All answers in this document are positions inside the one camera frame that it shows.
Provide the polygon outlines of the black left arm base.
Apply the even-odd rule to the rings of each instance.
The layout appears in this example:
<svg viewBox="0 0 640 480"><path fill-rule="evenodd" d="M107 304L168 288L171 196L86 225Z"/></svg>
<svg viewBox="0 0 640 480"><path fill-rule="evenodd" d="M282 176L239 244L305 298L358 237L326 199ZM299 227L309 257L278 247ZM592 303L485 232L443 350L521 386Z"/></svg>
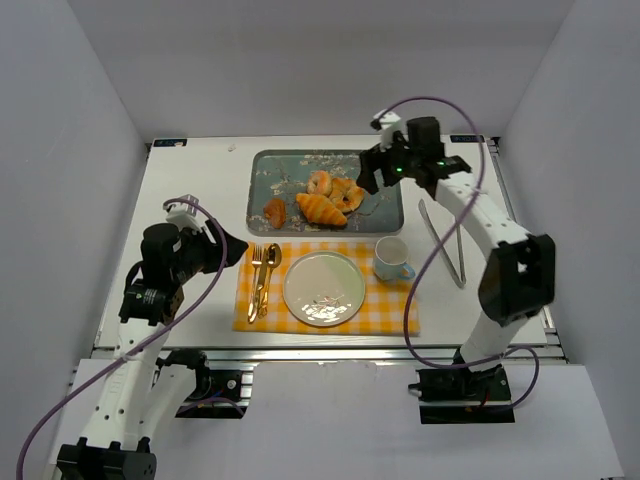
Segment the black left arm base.
<svg viewBox="0 0 640 480"><path fill-rule="evenodd" d="M210 397L227 398L234 402L242 399L244 373L239 369L211 367L203 351L172 350L165 358L156 360L158 370L171 365L183 365L194 371L195 389L186 398L187 403L202 402Z"/></svg>

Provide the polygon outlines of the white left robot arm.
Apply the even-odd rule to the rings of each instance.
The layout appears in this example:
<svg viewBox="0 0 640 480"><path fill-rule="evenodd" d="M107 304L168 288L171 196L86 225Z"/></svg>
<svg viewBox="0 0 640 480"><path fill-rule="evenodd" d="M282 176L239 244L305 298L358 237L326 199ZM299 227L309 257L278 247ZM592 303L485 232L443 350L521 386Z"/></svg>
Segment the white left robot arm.
<svg viewBox="0 0 640 480"><path fill-rule="evenodd" d="M73 444L61 446L56 466L65 479L151 479L154 437L189 398L210 390L203 352L178 349L161 358L169 327L195 275L236 265L249 245L212 221L204 227L160 223L146 228L142 258L125 280L119 310L115 369Z"/></svg>

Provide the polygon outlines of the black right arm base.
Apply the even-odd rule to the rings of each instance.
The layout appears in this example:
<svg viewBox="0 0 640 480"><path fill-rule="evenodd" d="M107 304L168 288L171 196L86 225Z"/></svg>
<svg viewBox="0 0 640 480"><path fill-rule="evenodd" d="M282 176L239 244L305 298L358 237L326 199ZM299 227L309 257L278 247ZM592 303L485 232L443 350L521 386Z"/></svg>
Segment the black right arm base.
<svg viewBox="0 0 640 480"><path fill-rule="evenodd" d="M510 424L515 422L505 369L422 369L408 391L419 400L426 424Z"/></svg>

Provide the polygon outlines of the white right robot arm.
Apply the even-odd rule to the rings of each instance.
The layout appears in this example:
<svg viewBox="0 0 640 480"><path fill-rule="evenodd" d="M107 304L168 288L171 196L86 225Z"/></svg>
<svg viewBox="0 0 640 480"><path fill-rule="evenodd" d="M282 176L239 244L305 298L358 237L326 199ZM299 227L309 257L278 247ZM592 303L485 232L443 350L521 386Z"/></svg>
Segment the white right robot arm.
<svg viewBox="0 0 640 480"><path fill-rule="evenodd" d="M481 313L454 364L472 373L489 371L528 319L554 300L555 243L512 220L483 192L480 172L446 154L436 118L402 121L386 113L372 127L380 141L359 155L358 186L375 194L381 186L414 180L455 217L455 229L465 229L486 260L478 287Z"/></svg>

